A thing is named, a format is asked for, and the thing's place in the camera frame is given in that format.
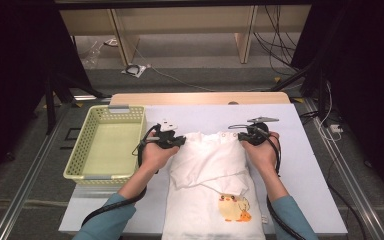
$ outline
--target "sleeve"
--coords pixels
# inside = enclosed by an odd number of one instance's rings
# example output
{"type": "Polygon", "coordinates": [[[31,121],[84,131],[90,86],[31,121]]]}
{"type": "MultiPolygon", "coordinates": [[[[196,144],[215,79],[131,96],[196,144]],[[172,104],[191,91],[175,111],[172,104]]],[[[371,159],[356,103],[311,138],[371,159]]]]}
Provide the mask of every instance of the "sleeve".
{"type": "MultiPolygon", "coordinates": [[[[125,200],[118,193],[114,193],[104,206],[125,200]]],[[[130,204],[91,218],[76,234],[73,239],[119,239],[127,222],[136,212],[136,208],[130,204]]]]}
{"type": "MultiPolygon", "coordinates": [[[[278,217],[303,238],[306,240],[318,239],[293,197],[281,197],[272,202],[272,207],[278,217]]],[[[277,239],[295,239],[285,232],[276,221],[274,221],[274,228],[277,239]]]]}

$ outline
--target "plastic basket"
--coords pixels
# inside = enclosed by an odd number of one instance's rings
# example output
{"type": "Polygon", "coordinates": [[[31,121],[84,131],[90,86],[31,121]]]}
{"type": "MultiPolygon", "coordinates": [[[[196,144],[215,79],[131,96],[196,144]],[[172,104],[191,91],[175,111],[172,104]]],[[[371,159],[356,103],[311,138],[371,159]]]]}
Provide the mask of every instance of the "plastic basket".
{"type": "Polygon", "coordinates": [[[89,109],[64,170],[78,184],[124,184],[137,170],[133,150],[145,134],[143,106],[111,113],[108,106],[89,109]]]}

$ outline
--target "cable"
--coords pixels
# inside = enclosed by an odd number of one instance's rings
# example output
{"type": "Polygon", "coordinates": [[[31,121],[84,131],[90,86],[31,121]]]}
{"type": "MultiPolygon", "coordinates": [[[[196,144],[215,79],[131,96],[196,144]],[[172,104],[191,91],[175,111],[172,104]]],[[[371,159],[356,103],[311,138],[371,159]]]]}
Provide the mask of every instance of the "cable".
{"type": "Polygon", "coordinates": [[[356,218],[358,225],[361,229],[361,234],[363,235],[363,239],[367,239],[366,232],[364,231],[363,223],[361,222],[361,219],[358,217],[357,212],[352,208],[352,206],[345,200],[345,198],[329,183],[329,181],[326,181],[327,186],[330,190],[332,190],[341,200],[342,202],[347,205],[348,209],[351,210],[351,213],[356,218]]]}
{"type": "Polygon", "coordinates": [[[274,29],[274,31],[275,31],[275,35],[274,35],[274,37],[273,37],[273,44],[274,44],[274,41],[276,40],[276,36],[279,38],[279,42],[280,42],[280,45],[282,46],[282,48],[281,48],[281,51],[282,51],[282,53],[283,53],[283,56],[285,57],[285,60],[286,60],[286,62],[288,63],[288,65],[290,65],[290,63],[289,63],[289,60],[288,60],[288,58],[287,58],[287,56],[286,56],[286,54],[285,54],[285,52],[284,52],[284,50],[286,50],[286,53],[288,53],[288,55],[289,55],[289,57],[292,59],[292,56],[291,56],[291,54],[289,53],[289,51],[288,51],[288,49],[284,49],[284,47],[286,47],[286,45],[284,44],[284,42],[283,42],[283,40],[282,40],[282,37],[280,36],[280,25],[279,25],[279,22],[280,22],[280,11],[281,11],[281,6],[279,6],[279,5],[277,5],[277,6],[275,6],[275,8],[274,8],[274,14],[276,15],[276,18],[274,18],[273,17],[273,19],[272,19],[272,17],[270,16],[270,13],[269,13],[269,11],[268,11],[268,9],[267,9],[267,5],[266,6],[264,6],[264,8],[265,8],[265,10],[266,10],[266,13],[267,13],[267,16],[269,17],[269,20],[270,20],[270,22],[271,22],[271,24],[272,24],[272,27],[273,27],[273,29],[274,29]]]}
{"type": "Polygon", "coordinates": [[[273,67],[272,59],[271,59],[271,58],[275,58],[275,59],[278,60],[279,62],[283,63],[285,66],[287,66],[287,67],[289,67],[289,68],[291,68],[291,69],[293,69],[293,70],[296,71],[296,69],[293,68],[288,62],[285,62],[282,58],[280,58],[280,57],[277,56],[275,53],[273,53],[273,51],[272,51],[272,47],[269,49],[267,46],[265,46],[264,43],[263,43],[264,40],[262,39],[262,37],[261,37],[258,33],[254,33],[254,36],[256,37],[256,39],[257,39],[258,43],[260,44],[261,48],[269,54],[269,63],[270,63],[270,67],[271,67],[271,69],[272,69],[274,72],[276,72],[276,73],[278,73],[278,74],[281,74],[281,75],[288,75],[288,76],[289,76],[289,75],[292,75],[292,74],[289,74],[289,73],[282,73],[282,72],[277,71],[277,70],[273,67]]]}
{"type": "MultiPolygon", "coordinates": [[[[268,132],[265,132],[264,130],[262,130],[261,128],[257,127],[256,125],[244,125],[244,124],[238,124],[238,125],[231,125],[228,127],[228,129],[237,129],[237,128],[246,128],[247,131],[248,131],[248,134],[253,134],[253,137],[254,137],[254,133],[255,132],[258,132],[260,134],[260,136],[264,137],[265,138],[265,141],[267,141],[273,148],[275,154],[276,154],[276,166],[275,166],[275,170],[276,170],[276,173],[279,174],[279,170],[280,170],[280,163],[281,163],[281,158],[282,158],[282,155],[281,155],[281,147],[280,147],[280,141],[277,137],[273,136],[273,135],[270,135],[268,132]],[[276,145],[273,143],[273,141],[270,139],[270,137],[274,137],[276,138],[278,144],[279,144],[279,149],[276,147],[276,145]]],[[[295,230],[293,230],[292,228],[290,228],[278,215],[277,213],[274,211],[271,203],[270,203],[270,200],[269,200],[269,197],[267,195],[267,208],[270,212],[270,215],[273,217],[273,219],[279,224],[279,226],[285,230],[285,232],[287,232],[288,234],[290,234],[292,237],[294,237],[295,239],[299,239],[299,240],[305,240],[305,238],[303,238],[299,233],[297,233],[295,230]]]]}
{"type": "Polygon", "coordinates": [[[294,43],[294,41],[292,41],[291,37],[289,37],[289,34],[288,32],[285,32],[286,36],[289,38],[289,41],[291,41],[291,43],[296,47],[297,45],[294,43]]]}
{"type": "Polygon", "coordinates": [[[286,46],[282,46],[282,45],[278,45],[278,44],[270,43],[270,42],[268,42],[267,40],[264,40],[264,38],[261,37],[259,33],[256,33],[256,34],[257,34],[258,38],[259,38],[261,41],[263,41],[264,43],[266,43],[266,44],[272,45],[273,47],[278,47],[278,48],[282,48],[282,47],[283,47],[283,48],[286,48],[286,49],[295,51],[295,48],[291,48],[291,47],[286,47],[286,46]]]}
{"type": "MultiPolygon", "coordinates": [[[[138,53],[138,55],[145,61],[147,61],[147,59],[140,53],[140,51],[136,48],[136,46],[134,46],[133,44],[130,44],[131,46],[133,46],[133,48],[135,49],[135,51],[138,53]]],[[[150,65],[150,68],[153,69],[156,73],[164,76],[164,77],[168,77],[168,78],[171,78],[179,83],[182,83],[186,86],[189,86],[189,87],[193,87],[193,88],[198,88],[198,89],[201,89],[201,90],[205,90],[205,91],[209,91],[209,92],[219,92],[218,90],[214,90],[214,89],[210,89],[210,88],[205,88],[205,87],[201,87],[201,86],[197,86],[197,85],[193,85],[193,84],[189,84],[189,83],[186,83],[176,77],[173,77],[171,75],[168,75],[168,74],[165,74],[165,73],[162,73],[160,72],[159,70],[157,70],[156,68],[154,68],[152,65],[150,65]]],[[[252,92],[252,91],[259,91],[259,90],[270,90],[270,88],[253,88],[253,89],[248,89],[248,90],[244,90],[245,92],[252,92]]]]}
{"type": "Polygon", "coordinates": [[[328,137],[326,136],[326,134],[324,133],[324,131],[321,130],[321,128],[322,128],[322,126],[323,126],[323,122],[326,121],[327,117],[329,116],[330,111],[332,110],[332,105],[333,105],[333,103],[332,103],[332,93],[331,93],[331,91],[330,91],[329,83],[327,83],[326,86],[327,86],[327,89],[328,89],[328,92],[329,92],[329,102],[330,102],[330,104],[329,104],[329,110],[327,111],[327,114],[326,114],[325,118],[320,122],[318,131],[320,132],[321,136],[322,136],[324,139],[326,139],[326,140],[328,140],[328,141],[336,142],[336,141],[341,140],[341,138],[342,138],[341,133],[338,132],[337,134],[339,135],[339,138],[334,139],[334,138],[328,138],[328,137]]]}
{"type": "Polygon", "coordinates": [[[103,206],[93,212],[91,212],[86,218],[85,220],[83,220],[83,223],[82,223],[82,227],[83,225],[85,225],[91,218],[99,215],[99,214],[102,214],[104,212],[108,212],[108,211],[111,211],[113,209],[116,209],[116,208],[120,208],[120,207],[123,207],[123,206],[126,206],[126,205],[129,205],[129,204],[132,204],[132,203],[135,203],[139,200],[141,200],[143,198],[143,196],[145,196],[145,193],[146,193],[146,187],[142,190],[142,192],[136,196],[136,197],[133,197],[133,198],[130,198],[130,199],[126,199],[124,201],[121,201],[121,202],[116,202],[116,203],[113,203],[113,204],[110,204],[110,205],[107,205],[107,206],[103,206]]]}
{"type": "MultiPolygon", "coordinates": [[[[136,148],[132,151],[132,155],[134,156],[138,156],[138,165],[139,167],[142,165],[142,151],[143,151],[143,148],[145,147],[147,141],[146,139],[148,138],[149,134],[151,133],[152,130],[156,129],[158,127],[158,125],[154,125],[152,126],[146,133],[145,135],[143,136],[143,138],[140,140],[139,144],[136,146],[136,148]]],[[[83,225],[85,225],[90,219],[92,219],[93,217],[99,215],[99,214],[102,214],[104,212],[108,212],[108,211],[111,211],[113,209],[116,209],[116,208],[120,208],[120,207],[123,207],[123,206],[126,206],[126,205],[129,205],[129,204],[132,204],[132,203],[135,203],[139,200],[141,200],[146,194],[146,187],[142,190],[142,192],[136,196],[136,197],[133,197],[133,198],[130,198],[130,199],[126,199],[124,201],[121,201],[121,202],[116,202],[116,203],[113,203],[113,204],[110,204],[110,205],[107,205],[107,206],[103,206],[93,212],[91,212],[89,215],[86,216],[86,218],[83,220],[83,223],[82,223],[82,227],[83,225]]]]}

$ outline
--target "yellow cartoon character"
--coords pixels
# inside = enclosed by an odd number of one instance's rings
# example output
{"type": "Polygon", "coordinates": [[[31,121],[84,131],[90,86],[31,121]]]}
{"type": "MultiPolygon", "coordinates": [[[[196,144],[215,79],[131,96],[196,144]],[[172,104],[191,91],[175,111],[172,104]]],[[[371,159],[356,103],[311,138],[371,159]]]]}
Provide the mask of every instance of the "yellow cartoon character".
{"type": "Polygon", "coordinates": [[[250,205],[245,197],[221,194],[218,207],[226,222],[249,222],[251,220],[251,215],[247,212],[250,205]]]}

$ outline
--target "person's left hand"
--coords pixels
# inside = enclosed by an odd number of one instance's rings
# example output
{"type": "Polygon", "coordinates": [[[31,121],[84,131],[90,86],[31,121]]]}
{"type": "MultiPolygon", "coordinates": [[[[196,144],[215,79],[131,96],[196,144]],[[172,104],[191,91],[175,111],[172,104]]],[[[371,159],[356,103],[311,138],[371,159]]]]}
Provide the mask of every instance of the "person's left hand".
{"type": "Polygon", "coordinates": [[[142,152],[142,167],[148,168],[151,171],[158,171],[164,167],[168,159],[179,151],[179,147],[174,146],[168,149],[162,149],[156,143],[147,143],[142,152]]]}

